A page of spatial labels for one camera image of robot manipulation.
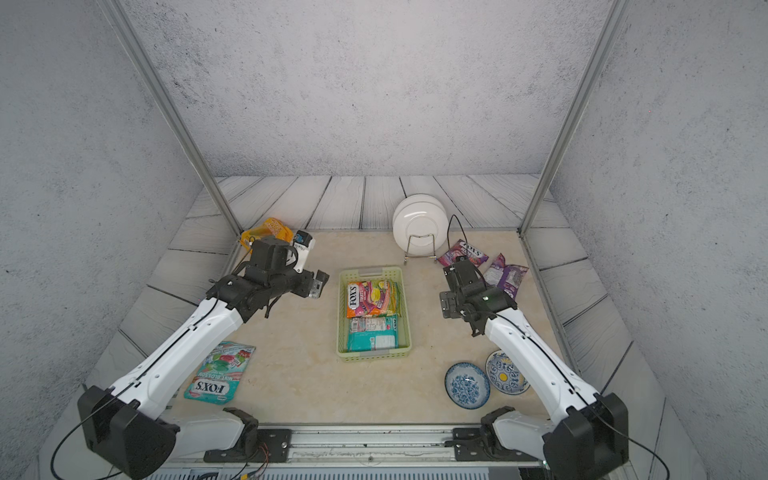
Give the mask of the pink yellow Fox's candy bag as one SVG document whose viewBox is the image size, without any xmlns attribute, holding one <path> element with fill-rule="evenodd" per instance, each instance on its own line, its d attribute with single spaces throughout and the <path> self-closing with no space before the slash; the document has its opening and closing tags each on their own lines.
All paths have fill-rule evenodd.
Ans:
<svg viewBox="0 0 768 480">
<path fill-rule="evenodd" d="M 387 279 L 349 282 L 346 286 L 346 317 L 387 316 L 382 307 L 385 305 L 385 285 Z"/>
</svg>

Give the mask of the teal Fox's candy bag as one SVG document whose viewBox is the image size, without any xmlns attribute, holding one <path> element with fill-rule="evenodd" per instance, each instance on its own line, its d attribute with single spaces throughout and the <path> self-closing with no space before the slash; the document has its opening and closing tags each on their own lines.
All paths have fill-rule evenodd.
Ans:
<svg viewBox="0 0 768 480">
<path fill-rule="evenodd" d="M 366 352 L 399 347 L 398 316 L 357 317 L 349 321 L 347 350 Z"/>
</svg>

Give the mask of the green Fox's spring tea bag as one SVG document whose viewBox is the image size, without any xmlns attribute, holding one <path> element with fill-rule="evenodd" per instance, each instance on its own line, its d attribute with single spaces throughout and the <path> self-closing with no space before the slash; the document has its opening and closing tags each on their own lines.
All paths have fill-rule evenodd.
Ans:
<svg viewBox="0 0 768 480">
<path fill-rule="evenodd" d="M 382 307 L 382 310 L 387 316 L 397 315 L 401 304 L 400 285 L 394 280 L 387 279 L 385 287 L 385 305 Z"/>
</svg>

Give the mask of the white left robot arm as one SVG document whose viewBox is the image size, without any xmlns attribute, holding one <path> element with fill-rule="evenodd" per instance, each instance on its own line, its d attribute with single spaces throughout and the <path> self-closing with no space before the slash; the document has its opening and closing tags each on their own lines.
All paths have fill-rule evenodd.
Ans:
<svg viewBox="0 0 768 480">
<path fill-rule="evenodd" d="M 305 269 L 313 237 L 255 240 L 251 252 L 218 280 L 168 339 L 108 388 L 92 386 L 77 407 L 86 447 L 131 479 L 144 479 L 167 460 L 203 453 L 213 460 L 254 463 L 265 457 L 258 422 L 238 408 L 198 420 L 162 415 L 188 376 L 257 311 L 286 294 L 318 298 L 329 276 Z"/>
</svg>

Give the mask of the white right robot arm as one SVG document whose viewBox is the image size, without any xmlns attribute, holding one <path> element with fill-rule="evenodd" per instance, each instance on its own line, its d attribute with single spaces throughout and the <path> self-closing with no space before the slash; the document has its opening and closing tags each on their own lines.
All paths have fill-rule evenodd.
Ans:
<svg viewBox="0 0 768 480">
<path fill-rule="evenodd" d="M 473 446 L 493 460 L 518 453 L 544 462 L 557 479 L 601 479 L 629 460 L 629 413 L 615 394 L 601 395 L 540 338 L 517 303 L 462 259 L 444 268 L 440 295 L 446 318 L 467 322 L 521 372 L 548 417 L 499 408 L 481 420 Z"/>
</svg>

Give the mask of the green plastic basket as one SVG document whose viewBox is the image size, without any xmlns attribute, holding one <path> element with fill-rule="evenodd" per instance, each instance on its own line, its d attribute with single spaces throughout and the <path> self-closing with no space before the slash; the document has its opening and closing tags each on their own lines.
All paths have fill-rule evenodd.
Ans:
<svg viewBox="0 0 768 480">
<path fill-rule="evenodd" d="M 398 316 L 399 347 L 388 350 L 350 352 L 347 350 L 349 321 L 346 317 L 346 286 L 349 282 L 390 279 L 399 283 L 401 304 Z M 396 266 L 371 267 L 363 269 L 344 270 L 339 276 L 338 321 L 337 321 L 337 354 L 345 361 L 368 359 L 396 358 L 407 356 L 412 349 L 412 335 L 407 311 L 407 297 L 404 289 L 402 269 Z"/>
</svg>

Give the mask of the purple Fox's berries bag back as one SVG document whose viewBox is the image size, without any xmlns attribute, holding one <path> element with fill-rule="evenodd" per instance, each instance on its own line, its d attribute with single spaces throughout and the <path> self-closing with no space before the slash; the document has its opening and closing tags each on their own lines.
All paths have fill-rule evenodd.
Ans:
<svg viewBox="0 0 768 480">
<path fill-rule="evenodd" d="M 515 300 L 528 271 L 527 266 L 507 264 L 505 256 L 498 254 L 483 276 L 489 285 L 498 287 Z"/>
</svg>

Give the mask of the yellow orange candy bag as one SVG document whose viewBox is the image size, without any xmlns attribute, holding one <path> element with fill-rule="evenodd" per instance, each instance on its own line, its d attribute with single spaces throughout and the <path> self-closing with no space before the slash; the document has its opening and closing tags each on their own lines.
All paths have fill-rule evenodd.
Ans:
<svg viewBox="0 0 768 480">
<path fill-rule="evenodd" d="M 276 239 L 291 243 L 294 235 L 294 231 L 282 221 L 274 217 L 268 217 L 262 223 L 244 231 L 240 236 L 239 243 L 244 248 L 250 249 L 255 240 L 272 236 Z"/>
</svg>

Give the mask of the blue yellow patterned plate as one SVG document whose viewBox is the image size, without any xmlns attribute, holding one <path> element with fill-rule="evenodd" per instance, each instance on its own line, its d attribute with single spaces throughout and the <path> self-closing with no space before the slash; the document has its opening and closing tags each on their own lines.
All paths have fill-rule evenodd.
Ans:
<svg viewBox="0 0 768 480">
<path fill-rule="evenodd" d="M 487 357 L 485 372 L 491 386 L 505 395 L 521 395 L 530 388 L 523 374 L 502 350 L 492 352 Z"/>
</svg>

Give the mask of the blue patterned bowl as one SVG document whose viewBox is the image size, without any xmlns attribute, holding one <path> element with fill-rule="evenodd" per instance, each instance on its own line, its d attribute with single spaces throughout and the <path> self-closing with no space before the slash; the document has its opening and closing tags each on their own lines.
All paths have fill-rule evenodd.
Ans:
<svg viewBox="0 0 768 480">
<path fill-rule="evenodd" d="M 444 388 L 454 404 L 467 410 L 484 406 L 491 394 L 485 372 L 469 362 L 456 363 L 446 371 Z"/>
</svg>

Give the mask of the teal red Fox's fruits bag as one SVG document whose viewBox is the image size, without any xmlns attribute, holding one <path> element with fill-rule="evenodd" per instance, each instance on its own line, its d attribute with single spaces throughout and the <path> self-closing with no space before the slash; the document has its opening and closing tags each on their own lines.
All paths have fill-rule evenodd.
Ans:
<svg viewBox="0 0 768 480">
<path fill-rule="evenodd" d="M 229 403 L 255 351 L 255 346 L 221 342 L 203 360 L 184 398 L 214 405 Z"/>
</svg>

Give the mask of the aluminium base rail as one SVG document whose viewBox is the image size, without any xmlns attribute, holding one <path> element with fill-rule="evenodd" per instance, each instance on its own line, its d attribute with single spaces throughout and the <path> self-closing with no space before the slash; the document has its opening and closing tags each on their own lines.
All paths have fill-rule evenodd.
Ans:
<svg viewBox="0 0 768 480">
<path fill-rule="evenodd" d="M 266 425 L 269 451 L 248 463 L 171 460 L 156 479 L 551 479 L 549 465 L 488 448 L 473 424 Z"/>
</svg>

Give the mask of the aluminium corner post left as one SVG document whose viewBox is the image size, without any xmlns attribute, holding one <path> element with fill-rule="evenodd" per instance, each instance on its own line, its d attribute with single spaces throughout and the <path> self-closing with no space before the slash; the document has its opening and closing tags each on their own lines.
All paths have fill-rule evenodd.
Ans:
<svg viewBox="0 0 768 480">
<path fill-rule="evenodd" d="M 148 89 L 162 117 L 181 146 L 187 160 L 202 182 L 205 191 L 210 195 L 214 206 L 224 216 L 234 234 L 239 237 L 244 231 L 243 227 L 232 212 L 229 202 L 214 179 L 208 164 L 205 162 L 168 89 L 150 60 L 123 6 L 116 0 L 99 0 L 97 4 Z"/>
</svg>

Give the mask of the aluminium corner post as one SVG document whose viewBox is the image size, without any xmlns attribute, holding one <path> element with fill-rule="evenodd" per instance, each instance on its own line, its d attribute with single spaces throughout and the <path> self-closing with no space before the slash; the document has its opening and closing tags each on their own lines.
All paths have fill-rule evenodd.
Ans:
<svg viewBox="0 0 768 480">
<path fill-rule="evenodd" d="M 535 218 L 544 202 L 544 197 L 558 173 L 567 148 L 589 103 L 590 96 L 605 68 L 630 4 L 629 0 L 615 0 L 611 4 L 597 43 L 586 64 L 576 93 L 567 110 L 565 119 L 541 171 L 536 189 L 518 229 L 520 238 L 525 238 L 528 231 L 533 227 Z"/>
<path fill-rule="evenodd" d="M 232 212 L 229 202 L 214 179 L 208 164 L 205 162 L 168 89 L 150 60 L 123 6 L 116 0 L 99 0 L 97 4 L 148 89 L 162 117 L 181 146 L 187 160 L 202 182 L 205 191 L 210 195 L 214 206 L 224 216 L 234 234 L 239 237 L 244 231 L 243 227 Z"/>
</svg>

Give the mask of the aluminium corner post right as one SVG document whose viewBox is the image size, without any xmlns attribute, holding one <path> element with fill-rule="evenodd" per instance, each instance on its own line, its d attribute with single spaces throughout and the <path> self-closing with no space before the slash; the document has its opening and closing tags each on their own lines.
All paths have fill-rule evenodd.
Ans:
<svg viewBox="0 0 768 480">
<path fill-rule="evenodd" d="M 565 119 L 541 171 L 536 189 L 518 229 L 520 238 L 525 238 L 528 231 L 533 227 L 535 218 L 544 202 L 544 197 L 558 173 L 567 148 L 589 103 L 590 96 L 605 68 L 630 4 L 629 0 L 615 0 L 611 4 L 597 43 L 586 64 L 576 93 L 567 110 Z"/>
</svg>

